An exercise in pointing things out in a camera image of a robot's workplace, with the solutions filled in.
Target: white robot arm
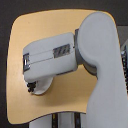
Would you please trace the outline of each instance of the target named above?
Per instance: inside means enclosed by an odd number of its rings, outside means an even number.
[[[43,39],[25,47],[23,55],[24,79],[33,92],[42,78],[75,71],[78,64],[84,64],[98,78],[88,101],[85,127],[128,128],[128,100],[118,34],[109,15],[102,12],[89,15],[82,22],[76,41],[71,33]]]

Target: yellow surface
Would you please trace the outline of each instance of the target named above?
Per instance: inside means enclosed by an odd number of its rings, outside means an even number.
[[[29,122],[40,116],[60,112],[86,112],[96,77],[83,66],[76,72],[54,78],[48,91],[35,96],[27,92],[22,74],[23,48],[42,38],[73,32],[94,11],[57,10],[20,16],[13,24],[7,64],[7,115],[12,124]]]

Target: wooden tabletop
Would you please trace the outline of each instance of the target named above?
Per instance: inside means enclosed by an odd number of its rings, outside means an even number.
[[[7,64],[7,115],[10,123],[21,124],[54,112],[86,112],[96,77],[79,66],[76,72],[55,77],[45,94],[31,95],[22,73],[22,51],[33,41],[67,32],[74,33],[92,12],[94,11],[43,11],[23,15],[15,20]]]

